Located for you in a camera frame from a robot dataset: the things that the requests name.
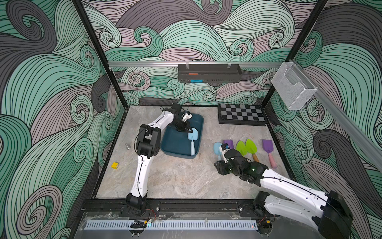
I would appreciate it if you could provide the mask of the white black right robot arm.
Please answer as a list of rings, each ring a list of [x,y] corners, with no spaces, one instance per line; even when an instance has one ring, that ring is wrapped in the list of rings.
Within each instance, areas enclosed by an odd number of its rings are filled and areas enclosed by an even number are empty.
[[[288,179],[268,166],[251,161],[227,144],[219,147],[221,160],[214,166],[220,175],[234,174],[241,180],[272,190],[258,193],[254,206],[264,213],[280,215],[316,229],[326,239],[348,239],[353,214],[345,199],[336,191],[325,193]]]

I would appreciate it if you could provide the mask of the teal plastic storage box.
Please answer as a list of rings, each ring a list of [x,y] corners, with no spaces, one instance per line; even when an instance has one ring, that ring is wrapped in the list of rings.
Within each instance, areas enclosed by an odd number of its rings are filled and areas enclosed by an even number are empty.
[[[204,128],[204,118],[202,115],[193,114],[189,119],[190,126],[198,131],[198,138],[194,141],[195,154],[191,155],[191,140],[188,139],[187,132],[178,132],[172,126],[167,126],[161,141],[161,150],[169,156],[194,159],[199,153],[202,133]]]

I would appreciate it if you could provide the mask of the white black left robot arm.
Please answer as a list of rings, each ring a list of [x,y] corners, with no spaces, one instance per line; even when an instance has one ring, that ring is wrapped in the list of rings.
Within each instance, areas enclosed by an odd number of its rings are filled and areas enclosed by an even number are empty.
[[[138,165],[133,186],[126,196],[127,206],[136,213],[146,211],[147,184],[149,169],[154,157],[158,154],[161,144],[161,132],[168,125],[173,125],[180,132],[191,132],[189,119],[190,112],[177,112],[166,109],[162,114],[149,124],[142,124],[135,140],[135,153],[138,157]]]

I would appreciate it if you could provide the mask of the green pointed shovel wooden handle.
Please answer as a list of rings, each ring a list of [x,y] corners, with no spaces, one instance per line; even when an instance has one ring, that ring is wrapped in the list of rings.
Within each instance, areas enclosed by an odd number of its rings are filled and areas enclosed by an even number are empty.
[[[256,152],[257,152],[256,144],[252,140],[247,139],[245,145],[246,145],[247,151],[252,155],[253,160],[255,162],[259,162],[259,159],[258,159],[258,157],[256,155]]]

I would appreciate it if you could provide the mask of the green round shovel wooden handle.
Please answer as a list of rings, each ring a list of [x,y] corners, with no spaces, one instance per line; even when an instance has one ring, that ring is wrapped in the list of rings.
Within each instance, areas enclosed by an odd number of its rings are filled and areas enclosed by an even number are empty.
[[[240,154],[245,157],[248,153],[246,144],[243,141],[238,141],[236,144],[236,150],[240,152]]]

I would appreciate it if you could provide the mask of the light blue shovel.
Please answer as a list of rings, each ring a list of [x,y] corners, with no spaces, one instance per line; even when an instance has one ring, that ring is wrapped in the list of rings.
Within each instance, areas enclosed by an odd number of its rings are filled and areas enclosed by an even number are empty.
[[[213,152],[214,152],[214,154],[217,155],[218,161],[222,160],[222,158],[221,158],[221,146],[222,146],[221,142],[216,142],[213,145]]]
[[[188,133],[188,139],[191,141],[191,156],[194,156],[196,153],[195,150],[195,141],[198,140],[198,130],[192,127],[192,132]]]

